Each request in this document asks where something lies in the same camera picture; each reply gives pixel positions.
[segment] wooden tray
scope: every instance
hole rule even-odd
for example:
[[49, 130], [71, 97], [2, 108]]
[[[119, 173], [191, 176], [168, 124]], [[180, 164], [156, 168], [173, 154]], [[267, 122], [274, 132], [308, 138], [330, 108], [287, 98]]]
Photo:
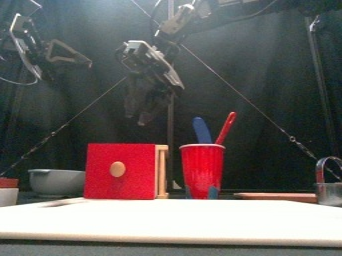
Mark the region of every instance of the wooden tray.
[[287, 200], [316, 203], [316, 196], [310, 193], [235, 193], [234, 196], [244, 200]]

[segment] metal pole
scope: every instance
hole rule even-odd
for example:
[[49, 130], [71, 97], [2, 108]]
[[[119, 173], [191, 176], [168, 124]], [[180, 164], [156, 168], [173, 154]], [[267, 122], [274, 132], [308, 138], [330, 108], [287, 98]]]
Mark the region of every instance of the metal pole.
[[[171, 19], [173, 13], [173, 0], [167, 1], [167, 17]], [[175, 109], [175, 98], [171, 96], [171, 102], [168, 105], [167, 113], [167, 145], [168, 145], [168, 161], [167, 161], [167, 191], [173, 189], [173, 109]]]
[[334, 122], [332, 122], [328, 96], [327, 96], [327, 90], [326, 90], [324, 74], [323, 74], [323, 68], [322, 68], [322, 60], [320, 60], [319, 48], [318, 48], [318, 42], [316, 42], [316, 30], [319, 29], [318, 28], [319, 16], [316, 16], [315, 20], [312, 20], [310, 17], [306, 17], [304, 21], [306, 21], [307, 37], [308, 37], [308, 43], [310, 43], [314, 68], [315, 68], [315, 76], [316, 76], [316, 82], [318, 82], [318, 88], [319, 88], [319, 94], [320, 94], [320, 102], [323, 107], [330, 151], [332, 155], [339, 156]]

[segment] wooden knob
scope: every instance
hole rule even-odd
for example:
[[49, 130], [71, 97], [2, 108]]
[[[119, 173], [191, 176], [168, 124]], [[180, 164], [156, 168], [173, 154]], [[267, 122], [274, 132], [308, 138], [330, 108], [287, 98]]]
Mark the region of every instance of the wooden knob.
[[125, 172], [125, 166], [123, 162], [113, 162], [109, 168], [109, 173], [113, 177], [121, 177]]

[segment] red wooden box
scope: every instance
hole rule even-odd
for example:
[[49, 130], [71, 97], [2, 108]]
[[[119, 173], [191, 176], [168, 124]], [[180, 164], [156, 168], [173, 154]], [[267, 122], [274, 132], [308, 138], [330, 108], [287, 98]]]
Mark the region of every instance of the red wooden box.
[[89, 144], [84, 198], [153, 199], [164, 193], [167, 146]]

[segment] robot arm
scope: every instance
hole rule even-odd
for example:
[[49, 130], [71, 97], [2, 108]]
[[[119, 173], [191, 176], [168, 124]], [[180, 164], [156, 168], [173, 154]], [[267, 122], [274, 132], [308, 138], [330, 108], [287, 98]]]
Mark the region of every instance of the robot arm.
[[171, 96], [180, 95], [184, 86], [169, 64], [187, 35], [295, 8], [311, 16], [340, 9], [342, 0], [193, 0], [181, 5], [175, 16], [161, 22], [153, 46], [144, 41], [128, 41], [116, 50], [117, 60], [129, 71], [125, 116], [139, 113], [137, 123], [144, 125], [167, 106]]
[[315, 16], [342, 9], [342, 0], [193, 0], [160, 24], [155, 33], [156, 47], [165, 59], [172, 60], [176, 45], [187, 35], [290, 9], [298, 9], [304, 16]]

